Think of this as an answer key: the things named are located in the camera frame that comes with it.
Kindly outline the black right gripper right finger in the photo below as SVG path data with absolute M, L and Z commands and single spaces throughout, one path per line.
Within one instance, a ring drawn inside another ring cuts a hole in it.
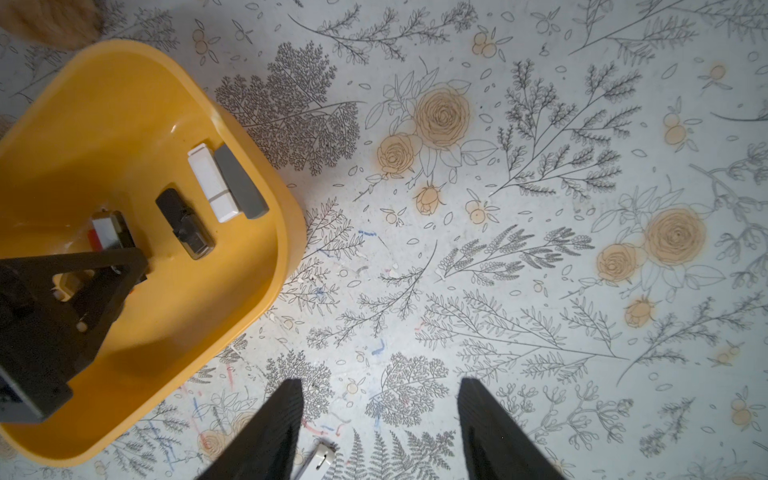
M 461 380 L 457 408 L 470 479 L 563 479 L 480 380 Z

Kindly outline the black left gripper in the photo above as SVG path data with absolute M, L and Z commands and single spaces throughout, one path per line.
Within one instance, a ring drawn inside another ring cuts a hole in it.
M 148 269 L 137 247 L 1 261 L 1 421 L 41 423 L 73 397 L 67 381 L 97 356 Z M 92 276 L 66 301 L 54 277 Z

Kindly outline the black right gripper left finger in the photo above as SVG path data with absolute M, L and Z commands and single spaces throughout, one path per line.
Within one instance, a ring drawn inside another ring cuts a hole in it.
M 198 479 L 288 479 L 303 410 L 302 382 L 284 380 Z

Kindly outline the dark black usb flash drive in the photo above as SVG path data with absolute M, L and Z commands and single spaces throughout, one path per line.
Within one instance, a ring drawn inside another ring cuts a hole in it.
M 174 236 L 193 260 L 200 260 L 214 250 L 214 240 L 197 213 L 187 205 L 176 189 L 163 190 L 155 203 Z

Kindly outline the grey usb flash drive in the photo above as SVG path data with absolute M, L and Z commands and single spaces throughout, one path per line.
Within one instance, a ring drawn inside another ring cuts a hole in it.
M 224 144 L 214 152 L 213 156 L 234 201 L 245 217 L 256 220 L 266 215 L 269 212 L 269 206 L 265 198 L 231 149 Z

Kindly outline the yellow plastic storage box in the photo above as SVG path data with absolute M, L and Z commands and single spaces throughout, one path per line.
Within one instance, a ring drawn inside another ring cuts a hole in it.
M 189 161 L 226 147 L 263 196 L 220 222 Z M 121 213 L 146 278 L 125 294 L 73 396 L 39 423 L 3 423 L 51 467 L 99 453 L 242 333 L 298 266 L 297 201 L 236 119 L 168 55 L 110 40 L 75 55 L 1 141 L 1 255 L 88 257 L 93 216 Z

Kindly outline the brown teddy bear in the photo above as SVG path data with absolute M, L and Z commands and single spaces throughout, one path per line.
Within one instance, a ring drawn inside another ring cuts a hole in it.
M 94 1 L 9 0 L 1 2 L 1 28 L 21 40 L 74 51 L 99 40 L 103 17 Z

